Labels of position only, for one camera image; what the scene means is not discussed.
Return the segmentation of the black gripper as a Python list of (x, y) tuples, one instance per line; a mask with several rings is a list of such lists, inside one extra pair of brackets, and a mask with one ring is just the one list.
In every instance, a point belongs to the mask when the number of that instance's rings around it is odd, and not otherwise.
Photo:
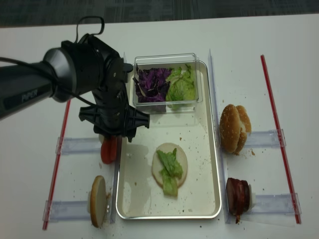
[(105, 71), (101, 85), (92, 91), (96, 105), (81, 107), (79, 119), (94, 125), (94, 132), (105, 137), (122, 136), (129, 142), (138, 127), (150, 126), (150, 115), (129, 105), (126, 82), (133, 66), (114, 62)]

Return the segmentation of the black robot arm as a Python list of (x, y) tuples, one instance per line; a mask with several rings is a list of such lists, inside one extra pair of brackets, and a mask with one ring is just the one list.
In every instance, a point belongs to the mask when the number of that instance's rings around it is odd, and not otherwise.
[(41, 100), (63, 103), (91, 92), (79, 119), (93, 124), (106, 137), (132, 140), (138, 127), (150, 125), (150, 116), (129, 105), (127, 74), (133, 70), (119, 53), (92, 34), (79, 42), (63, 41), (48, 50), (41, 62), (10, 59), (0, 69), (0, 116), (8, 117)]

